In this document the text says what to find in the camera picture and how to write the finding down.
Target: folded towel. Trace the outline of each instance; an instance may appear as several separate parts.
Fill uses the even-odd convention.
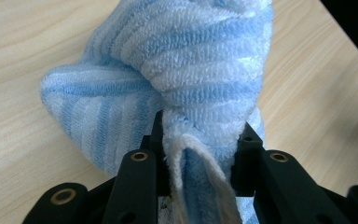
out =
[[[160,223],[257,222],[228,180],[245,122],[264,137],[271,35],[270,0],[121,1],[78,63],[47,73],[42,101],[110,175],[163,109],[172,199],[159,200]]]

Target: tabletop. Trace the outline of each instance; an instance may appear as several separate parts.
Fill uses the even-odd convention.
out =
[[[92,189],[94,168],[43,107],[39,82],[74,63],[112,0],[0,0],[0,223],[21,223],[63,182]],[[273,3],[274,36],[259,100],[267,148],[294,155],[341,195],[358,184],[358,50],[317,0]]]

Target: blue striped towel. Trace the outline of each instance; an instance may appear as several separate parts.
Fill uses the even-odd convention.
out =
[[[269,54],[270,0],[123,0],[82,58],[41,82],[47,110],[87,159],[116,175],[163,109],[172,198],[160,223],[254,223],[251,199],[228,184]]]

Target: wooden table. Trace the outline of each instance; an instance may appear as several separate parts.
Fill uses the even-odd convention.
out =
[[[0,1],[0,223],[21,223],[47,189],[108,177],[42,106],[39,81],[75,62],[117,1]],[[274,3],[260,99],[268,148],[293,154],[322,186],[358,184],[358,50],[317,0]]]

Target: light wood surface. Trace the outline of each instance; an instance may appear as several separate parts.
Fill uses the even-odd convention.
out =
[[[75,62],[117,1],[0,0],[0,223],[21,223],[62,182],[95,169],[42,106],[39,81]],[[318,0],[275,1],[260,98],[268,148],[293,154],[322,186],[358,184],[358,50]]]

